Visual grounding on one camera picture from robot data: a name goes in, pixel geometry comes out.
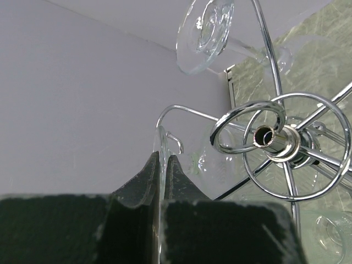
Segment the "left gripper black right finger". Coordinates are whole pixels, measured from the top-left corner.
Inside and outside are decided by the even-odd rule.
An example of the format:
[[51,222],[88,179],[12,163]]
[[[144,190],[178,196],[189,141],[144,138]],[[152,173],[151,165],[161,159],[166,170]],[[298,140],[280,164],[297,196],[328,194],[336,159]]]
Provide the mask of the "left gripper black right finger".
[[274,202],[213,201],[167,163],[161,263],[305,263],[289,212]]

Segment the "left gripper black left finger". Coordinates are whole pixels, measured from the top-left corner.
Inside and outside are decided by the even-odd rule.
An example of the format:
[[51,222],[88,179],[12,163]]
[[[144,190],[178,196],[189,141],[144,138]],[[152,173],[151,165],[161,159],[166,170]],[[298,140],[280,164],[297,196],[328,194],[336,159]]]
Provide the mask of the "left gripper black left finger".
[[151,263],[158,152],[111,194],[3,195],[1,263]]

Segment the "clear wine glass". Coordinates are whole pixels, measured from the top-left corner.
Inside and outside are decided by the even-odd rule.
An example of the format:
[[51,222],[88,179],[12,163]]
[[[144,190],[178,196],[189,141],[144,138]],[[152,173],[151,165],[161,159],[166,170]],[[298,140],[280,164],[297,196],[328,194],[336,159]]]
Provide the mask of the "clear wine glass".
[[308,263],[351,264],[351,212],[302,211],[300,223]]

